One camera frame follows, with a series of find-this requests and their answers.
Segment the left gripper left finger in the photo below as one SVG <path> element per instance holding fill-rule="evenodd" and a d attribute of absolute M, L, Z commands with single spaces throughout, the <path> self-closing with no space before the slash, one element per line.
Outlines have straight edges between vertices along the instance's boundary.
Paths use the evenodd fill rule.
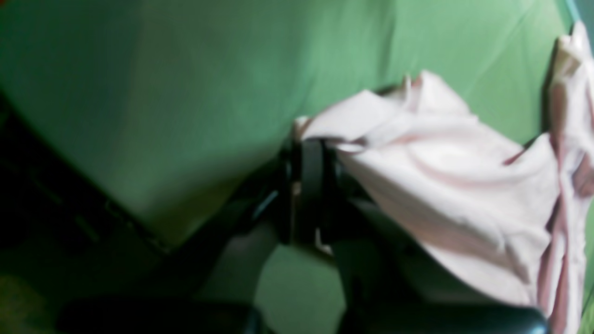
<path fill-rule="evenodd" d="M 240 184 L 191 238 L 135 287 L 61 309 L 62 334 L 269 334 L 252 298 L 278 243 L 291 239 L 295 145 Z"/>

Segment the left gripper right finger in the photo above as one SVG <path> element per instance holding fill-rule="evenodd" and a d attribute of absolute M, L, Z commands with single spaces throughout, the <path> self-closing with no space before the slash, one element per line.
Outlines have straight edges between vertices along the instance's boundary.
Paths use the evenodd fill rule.
<path fill-rule="evenodd" d="M 477 292 L 382 213 L 321 140 L 297 144 L 297 241 L 328 245 L 347 310 L 340 334 L 549 334 L 536 308 Z"/>

